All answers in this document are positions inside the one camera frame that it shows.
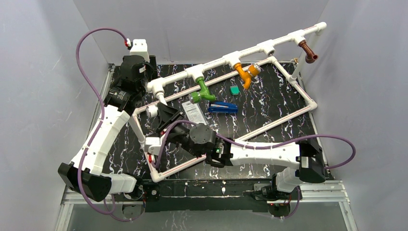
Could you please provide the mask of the white plastic faucet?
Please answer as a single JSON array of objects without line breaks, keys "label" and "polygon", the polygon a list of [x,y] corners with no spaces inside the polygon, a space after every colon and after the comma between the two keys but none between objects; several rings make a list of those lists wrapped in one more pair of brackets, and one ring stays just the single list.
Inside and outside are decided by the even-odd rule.
[{"label": "white plastic faucet", "polygon": [[157,92],[155,96],[156,96],[156,98],[157,98],[157,102],[148,105],[148,106],[146,107],[146,110],[145,110],[146,115],[147,115],[148,118],[154,118],[154,117],[158,116],[158,111],[159,111],[158,106],[159,106],[161,103],[164,103],[164,105],[167,105],[167,104],[166,104],[166,100],[165,100],[165,95],[164,95],[164,92],[163,92],[163,91]]}]

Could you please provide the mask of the white PVC pipe frame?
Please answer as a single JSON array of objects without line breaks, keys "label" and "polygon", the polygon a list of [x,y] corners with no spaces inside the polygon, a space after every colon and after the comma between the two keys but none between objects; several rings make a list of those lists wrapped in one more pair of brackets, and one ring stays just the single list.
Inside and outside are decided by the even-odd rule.
[{"label": "white PVC pipe frame", "polygon": [[[205,85],[216,96],[217,101],[238,106],[236,114],[213,114],[208,112],[207,100],[199,102],[207,123],[217,131],[239,135],[240,140],[250,140],[269,135],[276,127],[292,125],[295,119],[303,119],[318,105],[299,83],[299,74],[305,61],[291,61],[294,70],[288,72],[285,65],[273,56],[273,51],[281,44],[298,45],[304,39],[309,47],[313,47],[326,27],[325,22],[320,22],[205,64],[159,65],[158,79],[148,85],[148,95],[130,118],[130,127],[140,144],[144,145],[145,131],[153,131],[145,110],[148,105],[157,102],[156,93],[163,91],[166,103],[180,108],[192,92],[200,90],[193,79],[196,74],[204,77]],[[240,63],[241,58],[256,53],[265,53],[266,57],[258,62],[262,71],[253,77],[250,88],[246,90],[243,88],[244,81],[233,66]],[[230,93],[230,87],[234,85],[240,89],[237,96]]]}]

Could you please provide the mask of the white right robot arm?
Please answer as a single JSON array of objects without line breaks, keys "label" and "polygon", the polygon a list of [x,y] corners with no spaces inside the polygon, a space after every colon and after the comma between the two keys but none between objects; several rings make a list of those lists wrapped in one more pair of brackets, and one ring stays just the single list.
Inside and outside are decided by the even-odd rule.
[{"label": "white right robot arm", "polygon": [[155,155],[155,164],[167,143],[179,144],[182,149],[196,158],[205,157],[207,164],[223,168],[244,164],[278,165],[284,167],[276,174],[271,185],[271,194],[284,199],[303,182],[323,183],[326,180],[322,149],[314,136],[306,136],[281,143],[245,142],[226,138],[208,125],[184,120],[181,112],[160,103],[158,117],[161,126],[156,143],[145,147]]}]

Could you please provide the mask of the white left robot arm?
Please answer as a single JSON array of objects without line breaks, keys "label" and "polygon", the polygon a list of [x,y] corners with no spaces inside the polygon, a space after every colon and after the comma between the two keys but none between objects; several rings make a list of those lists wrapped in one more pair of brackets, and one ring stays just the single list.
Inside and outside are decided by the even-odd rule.
[{"label": "white left robot arm", "polygon": [[105,159],[122,127],[141,106],[146,94],[145,84],[157,78],[154,55],[125,55],[103,100],[104,113],[83,147],[68,163],[61,163],[58,174],[66,186],[100,202],[109,194],[125,193],[131,200],[139,200],[144,193],[138,178],[128,173],[105,174]]}]

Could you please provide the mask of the white plastic package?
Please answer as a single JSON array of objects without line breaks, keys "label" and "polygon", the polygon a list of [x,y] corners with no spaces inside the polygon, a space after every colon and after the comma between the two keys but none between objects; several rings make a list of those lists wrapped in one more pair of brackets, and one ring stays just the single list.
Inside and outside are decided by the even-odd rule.
[{"label": "white plastic package", "polygon": [[182,103],[181,105],[189,121],[197,123],[197,124],[202,123],[202,124],[207,125],[207,121],[204,117],[204,114],[202,113],[197,103],[191,103],[187,101],[187,102]]}]

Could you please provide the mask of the green plastic faucet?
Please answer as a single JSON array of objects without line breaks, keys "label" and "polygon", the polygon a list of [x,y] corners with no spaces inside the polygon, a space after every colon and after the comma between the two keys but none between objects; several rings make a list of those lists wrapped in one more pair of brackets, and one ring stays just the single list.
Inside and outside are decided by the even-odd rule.
[{"label": "green plastic faucet", "polygon": [[200,90],[192,92],[190,94],[191,103],[198,103],[201,102],[202,100],[207,100],[211,102],[216,100],[216,96],[211,94],[208,87],[205,85],[204,77],[198,77],[195,82],[200,87]]}]

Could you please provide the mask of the blue stapler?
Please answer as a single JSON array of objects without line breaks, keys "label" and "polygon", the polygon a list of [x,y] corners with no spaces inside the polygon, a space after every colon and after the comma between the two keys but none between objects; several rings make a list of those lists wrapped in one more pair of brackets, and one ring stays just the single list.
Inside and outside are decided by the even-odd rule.
[{"label": "blue stapler", "polygon": [[226,102],[210,102],[208,112],[211,113],[227,113],[236,114],[238,112],[238,106],[233,103]]}]

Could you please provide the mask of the teal small box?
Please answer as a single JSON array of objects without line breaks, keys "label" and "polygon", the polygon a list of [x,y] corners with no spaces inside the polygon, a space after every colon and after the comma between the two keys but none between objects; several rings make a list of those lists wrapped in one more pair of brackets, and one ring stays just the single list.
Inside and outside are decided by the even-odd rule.
[{"label": "teal small box", "polygon": [[233,96],[239,95],[239,94],[240,94],[240,89],[239,89],[239,87],[236,86],[236,85],[231,86],[231,87],[230,87],[230,93],[231,93],[231,95],[233,95]]}]

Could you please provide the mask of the orange plastic faucet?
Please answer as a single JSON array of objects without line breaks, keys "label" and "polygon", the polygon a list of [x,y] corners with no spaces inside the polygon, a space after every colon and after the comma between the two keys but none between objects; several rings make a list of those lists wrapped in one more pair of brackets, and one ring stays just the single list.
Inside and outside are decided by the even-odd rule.
[{"label": "orange plastic faucet", "polygon": [[242,68],[242,64],[236,63],[233,66],[233,69],[235,69],[238,72],[239,76],[244,81],[243,88],[246,90],[250,88],[252,78],[256,77],[262,71],[262,68],[257,64],[250,65],[247,71],[244,71]]}]

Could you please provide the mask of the brown plastic faucet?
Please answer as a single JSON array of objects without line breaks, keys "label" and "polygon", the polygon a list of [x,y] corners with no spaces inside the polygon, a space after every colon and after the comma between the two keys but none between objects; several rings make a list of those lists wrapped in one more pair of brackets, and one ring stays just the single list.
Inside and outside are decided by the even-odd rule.
[{"label": "brown plastic faucet", "polygon": [[301,47],[304,50],[304,52],[306,53],[306,56],[305,56],[305,62],[306,63],[312,64],[319,58],[319,56],[317,54],[315,54],[312,51],[312,49],[308,46],[305,39],[300,41],[298,46]]}]

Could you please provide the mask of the black metal base rail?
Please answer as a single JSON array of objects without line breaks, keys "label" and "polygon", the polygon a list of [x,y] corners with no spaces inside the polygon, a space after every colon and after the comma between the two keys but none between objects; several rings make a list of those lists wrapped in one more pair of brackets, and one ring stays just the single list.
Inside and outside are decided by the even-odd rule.
[{"label": "black metal base rail", "polygon": [[349,203],[341,181],[328,180],[322,184],[303,183],[291,193],[272,189],[266,179],[238,180],[164,180],[153,183],[145,180],[137,186],[136,196],[115,195],[114,216],[133,218],[141,212],[165,211],[230,211],[249,210],[287,216],[300,208],[301,203]]}]

